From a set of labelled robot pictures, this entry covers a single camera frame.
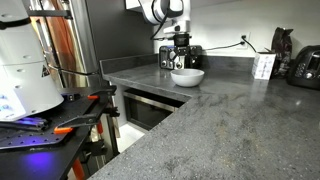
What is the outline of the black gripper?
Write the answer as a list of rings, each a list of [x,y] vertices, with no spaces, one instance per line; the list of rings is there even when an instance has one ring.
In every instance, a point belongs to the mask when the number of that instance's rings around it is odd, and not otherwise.
[[[174,50],[169,52],[169,60],[174,61],[177,56],[185,56],[184,68],[191,68],[191,57],[190,55],[190,35],[188,33],[175,34],[172,37],[174,41]]]

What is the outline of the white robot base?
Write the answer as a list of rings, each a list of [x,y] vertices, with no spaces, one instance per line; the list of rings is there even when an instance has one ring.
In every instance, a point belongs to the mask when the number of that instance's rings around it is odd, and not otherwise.
[[[42,46],[22,0],[0,0],[0,120],[16,121],[60,105]]]

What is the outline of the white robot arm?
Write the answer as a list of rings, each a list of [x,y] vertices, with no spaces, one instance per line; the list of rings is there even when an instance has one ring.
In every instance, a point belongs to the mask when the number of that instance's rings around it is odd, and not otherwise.
[[[190,56],[190,0],[138,0],[142,7],[144,19],[152,25],[158,25],[157,31],[150,37],[155,36],[167,20],[172,25],[165,28],[165,34],[171,34],[168,40],[174,41],[173,56],[164,56],[159,53],[159,65],[165,69],[185,69],[192,67]]]

